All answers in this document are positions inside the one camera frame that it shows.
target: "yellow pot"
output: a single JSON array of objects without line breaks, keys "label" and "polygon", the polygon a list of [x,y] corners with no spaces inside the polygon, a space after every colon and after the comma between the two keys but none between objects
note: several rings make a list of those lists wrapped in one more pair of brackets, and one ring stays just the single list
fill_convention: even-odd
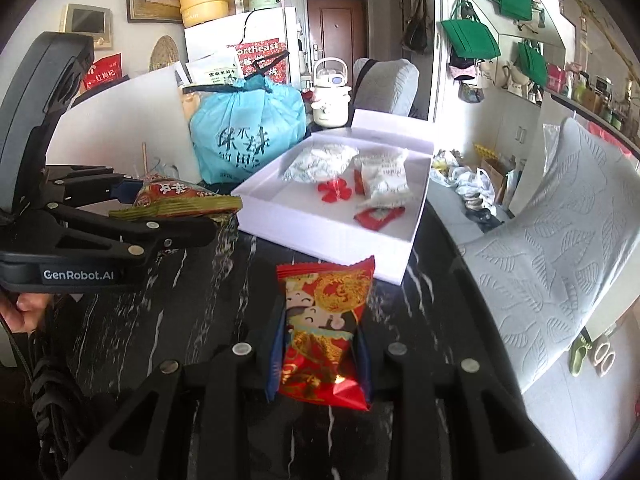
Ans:
[{"label": "yellow pot", "polygon": [[227,0],[180,0],[184,28],[224,18],[229,14]]}]

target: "green slipper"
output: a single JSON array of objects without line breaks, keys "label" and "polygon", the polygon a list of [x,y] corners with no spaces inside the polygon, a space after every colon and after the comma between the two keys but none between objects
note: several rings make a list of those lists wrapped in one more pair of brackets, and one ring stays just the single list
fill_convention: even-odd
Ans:
[{"label": "green slipper", "polygon": [[571,344],[571,350],[569,351],[569,371],[572,376],[577,377],[580,374],[582,361],[584,361],[590,349],[591,343],[589,343],[582,334]]}]

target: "chair backrest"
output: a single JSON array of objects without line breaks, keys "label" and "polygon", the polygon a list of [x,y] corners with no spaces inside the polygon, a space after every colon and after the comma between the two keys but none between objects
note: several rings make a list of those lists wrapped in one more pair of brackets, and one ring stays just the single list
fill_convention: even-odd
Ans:
[{"label": "chair backrest", "polygon": [[[353,64],[353,80],[368,61],[361,57]],[[418,91],[418,69],[405,59],[377,62],[363,78],[354,102],[356,108],[408,116]]]}]

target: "human hand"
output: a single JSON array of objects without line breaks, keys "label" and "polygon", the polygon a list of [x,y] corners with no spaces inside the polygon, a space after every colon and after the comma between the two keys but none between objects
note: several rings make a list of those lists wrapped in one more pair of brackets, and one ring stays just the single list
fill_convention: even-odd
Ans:
[{"label": "human hand", "polygon": [[24,292],[15,305],[0,291],[0,316],[4,317],[12,332],[33,332],[44,316],[53,294]]}]

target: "door handle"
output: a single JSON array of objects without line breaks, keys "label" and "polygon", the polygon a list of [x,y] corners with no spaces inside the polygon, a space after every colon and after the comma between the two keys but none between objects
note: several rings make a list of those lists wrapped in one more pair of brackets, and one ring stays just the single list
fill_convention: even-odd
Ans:
[{"label": "door handle", "polygon": [[318,52],[324,52],[321,48],[318,48],[318,44],[314,43],[314,61],[318,61],[320,57],[318,56]]}]

